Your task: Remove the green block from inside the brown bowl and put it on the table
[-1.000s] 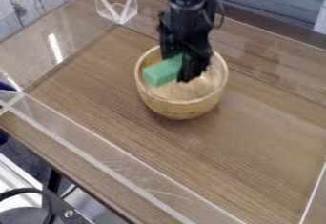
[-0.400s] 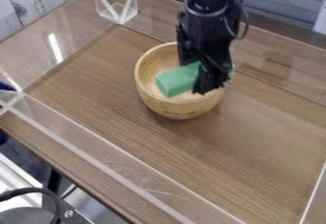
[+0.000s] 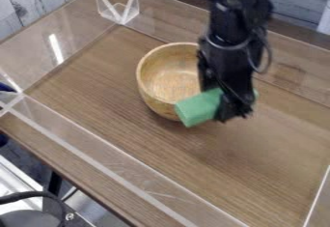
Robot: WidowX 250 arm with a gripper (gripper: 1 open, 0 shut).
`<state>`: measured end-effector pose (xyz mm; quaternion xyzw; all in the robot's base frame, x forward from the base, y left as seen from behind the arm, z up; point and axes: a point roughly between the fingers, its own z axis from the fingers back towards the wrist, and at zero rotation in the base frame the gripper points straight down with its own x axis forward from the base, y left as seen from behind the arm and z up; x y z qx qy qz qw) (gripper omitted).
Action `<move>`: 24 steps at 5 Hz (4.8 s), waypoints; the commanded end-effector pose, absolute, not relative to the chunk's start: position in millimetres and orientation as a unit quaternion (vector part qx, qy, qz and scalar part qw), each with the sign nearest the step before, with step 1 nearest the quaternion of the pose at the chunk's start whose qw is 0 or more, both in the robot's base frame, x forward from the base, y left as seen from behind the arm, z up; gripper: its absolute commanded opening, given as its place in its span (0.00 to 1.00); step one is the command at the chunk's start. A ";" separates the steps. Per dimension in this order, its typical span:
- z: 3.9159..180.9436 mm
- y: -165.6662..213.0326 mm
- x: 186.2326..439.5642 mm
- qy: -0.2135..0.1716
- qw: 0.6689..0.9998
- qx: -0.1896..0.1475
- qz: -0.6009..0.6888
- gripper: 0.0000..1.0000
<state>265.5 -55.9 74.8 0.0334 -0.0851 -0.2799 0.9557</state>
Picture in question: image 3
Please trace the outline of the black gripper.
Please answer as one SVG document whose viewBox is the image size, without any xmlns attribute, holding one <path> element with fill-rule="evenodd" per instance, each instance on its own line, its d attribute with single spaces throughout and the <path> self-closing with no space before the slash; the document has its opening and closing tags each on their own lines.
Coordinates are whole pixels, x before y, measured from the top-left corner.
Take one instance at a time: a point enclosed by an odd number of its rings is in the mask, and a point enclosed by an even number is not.
<svg viewBox="0 0 330 227">
<path fill-rule="evenodd" d="M 245 118 L 252 112 L 255 92 L 252 73 L 257 71 L 263 43 L 255 38 L 236 45 L 214 43 L 209 36 L 198 39 L 197 69 L 202 92 L 219 88 L 219 105 L 213 119 L 225 123 L 235 117 Z"/>
</svg>

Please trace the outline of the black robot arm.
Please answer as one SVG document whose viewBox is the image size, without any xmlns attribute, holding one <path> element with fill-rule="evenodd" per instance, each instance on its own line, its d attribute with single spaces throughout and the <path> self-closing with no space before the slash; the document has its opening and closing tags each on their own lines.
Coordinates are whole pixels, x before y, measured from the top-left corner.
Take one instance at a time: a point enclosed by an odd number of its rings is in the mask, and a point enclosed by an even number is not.
<svg viewBox="0 0 330 227">
<path fill-rule="evenodd" d="M 206 0 L 208 22 L 198 38 L 198 78 L 204 91 L 220 96 L 213 119 L 221 123 L 252 112 L 252 75 L 272 63 L 267 24 L 271 0 Z"/>
</svg>

